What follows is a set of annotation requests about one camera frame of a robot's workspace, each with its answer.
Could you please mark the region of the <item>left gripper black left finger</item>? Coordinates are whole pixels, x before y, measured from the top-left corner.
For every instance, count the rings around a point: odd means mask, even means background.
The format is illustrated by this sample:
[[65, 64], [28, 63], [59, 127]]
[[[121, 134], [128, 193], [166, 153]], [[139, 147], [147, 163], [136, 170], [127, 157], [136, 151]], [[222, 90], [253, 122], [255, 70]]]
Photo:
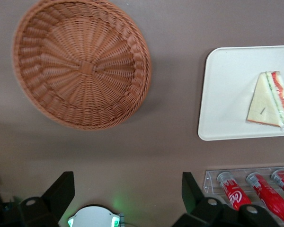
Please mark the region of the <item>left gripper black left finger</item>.
[[62, 175], [40, 197], [23, 200], [18, 210], [22, 227], [58, 227], [75, 196], [74, 173]]

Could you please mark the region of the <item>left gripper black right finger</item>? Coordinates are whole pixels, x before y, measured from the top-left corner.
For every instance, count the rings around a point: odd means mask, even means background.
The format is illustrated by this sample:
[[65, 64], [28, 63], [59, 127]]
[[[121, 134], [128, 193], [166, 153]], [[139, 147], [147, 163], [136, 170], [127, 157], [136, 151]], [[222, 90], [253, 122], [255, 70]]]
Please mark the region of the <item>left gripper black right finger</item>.
[[216, 198], [206, 197], [191, 172], [182, 173], [182, 200], [186, 213], [173, 227], [221, 227], [224, 206]]

